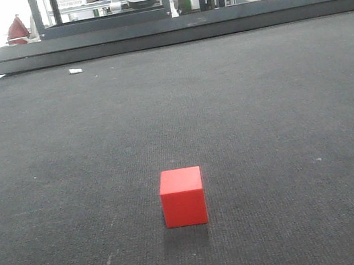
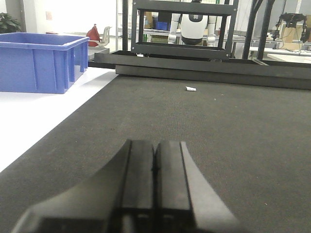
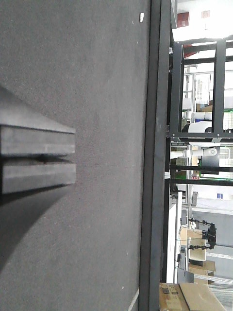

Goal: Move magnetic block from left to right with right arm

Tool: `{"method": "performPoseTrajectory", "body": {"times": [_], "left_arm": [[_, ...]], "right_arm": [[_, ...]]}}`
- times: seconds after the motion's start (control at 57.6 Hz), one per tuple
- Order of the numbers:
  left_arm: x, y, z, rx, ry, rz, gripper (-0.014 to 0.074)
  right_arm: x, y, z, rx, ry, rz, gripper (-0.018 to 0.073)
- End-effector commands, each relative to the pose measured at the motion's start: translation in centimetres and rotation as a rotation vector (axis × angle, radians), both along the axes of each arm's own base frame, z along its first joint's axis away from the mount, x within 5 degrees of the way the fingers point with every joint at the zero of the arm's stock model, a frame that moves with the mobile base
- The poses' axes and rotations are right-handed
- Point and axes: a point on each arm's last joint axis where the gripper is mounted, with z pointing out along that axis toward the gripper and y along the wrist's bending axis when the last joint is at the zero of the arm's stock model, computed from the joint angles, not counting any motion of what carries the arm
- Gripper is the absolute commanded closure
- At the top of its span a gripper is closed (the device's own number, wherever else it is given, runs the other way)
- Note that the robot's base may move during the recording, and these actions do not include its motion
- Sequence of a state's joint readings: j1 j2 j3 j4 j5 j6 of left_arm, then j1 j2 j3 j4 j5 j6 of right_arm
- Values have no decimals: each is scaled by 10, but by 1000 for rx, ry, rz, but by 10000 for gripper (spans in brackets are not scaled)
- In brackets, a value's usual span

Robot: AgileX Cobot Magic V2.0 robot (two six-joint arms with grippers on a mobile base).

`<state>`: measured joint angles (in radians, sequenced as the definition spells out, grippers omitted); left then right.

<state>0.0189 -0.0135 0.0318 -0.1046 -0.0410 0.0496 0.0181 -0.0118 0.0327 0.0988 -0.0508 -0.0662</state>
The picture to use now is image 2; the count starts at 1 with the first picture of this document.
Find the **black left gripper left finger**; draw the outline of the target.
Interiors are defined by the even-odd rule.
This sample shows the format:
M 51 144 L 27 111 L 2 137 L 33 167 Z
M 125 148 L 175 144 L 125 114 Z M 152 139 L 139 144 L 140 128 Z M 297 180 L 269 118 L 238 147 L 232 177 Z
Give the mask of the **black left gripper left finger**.
M 108 233 L 134 231 L 135 218 L 150 227 L 153 209 L 154 148 L 147 140 L 127 140 L 91 177 L 29 207 L 15 233 Z

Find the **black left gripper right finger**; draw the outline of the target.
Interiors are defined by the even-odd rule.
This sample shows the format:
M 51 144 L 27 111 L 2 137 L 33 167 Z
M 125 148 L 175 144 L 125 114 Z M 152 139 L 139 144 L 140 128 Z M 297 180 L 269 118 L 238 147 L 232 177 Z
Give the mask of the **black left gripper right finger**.
M 206 181 L 185 142 L 161 141 L 155 153 L 160 233 L 238 233 L 240 223 Z

